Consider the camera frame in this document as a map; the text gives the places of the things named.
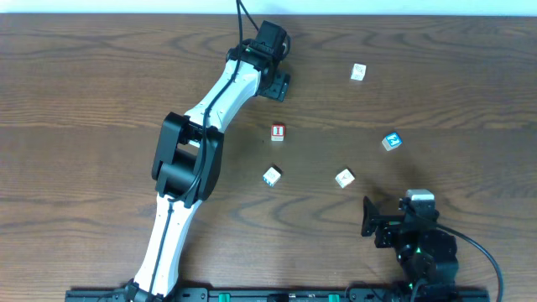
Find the red letter I block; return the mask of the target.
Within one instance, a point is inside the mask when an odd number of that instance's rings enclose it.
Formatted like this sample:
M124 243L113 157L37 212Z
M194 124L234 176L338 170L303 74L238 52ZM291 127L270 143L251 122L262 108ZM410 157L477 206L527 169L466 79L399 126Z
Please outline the red letter I block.
M285 137L285 125L283 124L273 124L271 126L271 140L275 142L284 141Z

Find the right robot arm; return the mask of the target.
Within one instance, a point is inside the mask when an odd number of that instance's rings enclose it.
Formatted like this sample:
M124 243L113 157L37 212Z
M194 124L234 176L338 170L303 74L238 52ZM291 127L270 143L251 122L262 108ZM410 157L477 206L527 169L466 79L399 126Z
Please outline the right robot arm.
M392 248L407 278L385 294L383 301L450 301L456 297L459 265L456 239L435 225L440 213L428 190L408 190L399 200L401 215L382 215L363 198L361 235L375 236L377 248Z

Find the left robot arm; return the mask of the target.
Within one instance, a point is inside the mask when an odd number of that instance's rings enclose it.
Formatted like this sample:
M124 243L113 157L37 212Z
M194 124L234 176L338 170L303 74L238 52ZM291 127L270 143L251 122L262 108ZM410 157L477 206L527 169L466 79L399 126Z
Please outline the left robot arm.
M126 286L125 300L163 301L171 296L190 224L220 174L224 132L248 99L283 101L290 77L278 65L289 50L289 39L281 44L242 42L229 50L221 77L196 106L164 119L151 171L157 192L154 227L143 263Z

